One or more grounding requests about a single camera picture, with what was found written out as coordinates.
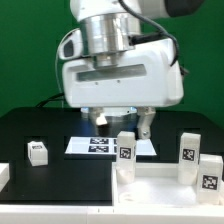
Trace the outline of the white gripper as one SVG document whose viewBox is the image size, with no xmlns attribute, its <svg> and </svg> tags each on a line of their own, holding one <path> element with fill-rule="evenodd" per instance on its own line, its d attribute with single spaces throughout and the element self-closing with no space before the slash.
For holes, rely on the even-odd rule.
<svg viewBox="0 0 224 224">
<path fill-rule="evenodd" d="M 62 69 L 66 100 L 72 107 L 93 107 L 89 115 L 97 126 L 108 124 L 101 107 L 139 107 L 138 137 L 149 139 L 153 107 L 176 105 L 184 95 L 173 57 L 173 42 L 163 39 L 124 52 L 115 67 L 96 69 L 89 58 L 67 62 Z"/>
</svg>

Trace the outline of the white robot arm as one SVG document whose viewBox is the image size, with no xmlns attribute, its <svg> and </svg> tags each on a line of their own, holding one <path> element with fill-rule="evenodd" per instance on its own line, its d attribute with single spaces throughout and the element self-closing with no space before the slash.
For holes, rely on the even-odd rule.
<svg viewBox="0 0 224 224">
<path fill-rule="evenodd" d="M 80 27 L 61 45 L 64 94 L 93 122 L 134 107 L 138 137 L 148 139 L 157 107 L 183 98 L 186 70 L 176 38 L 157 18 L 194 13 L 205 0 L 70 0 Z"/>
</svg>

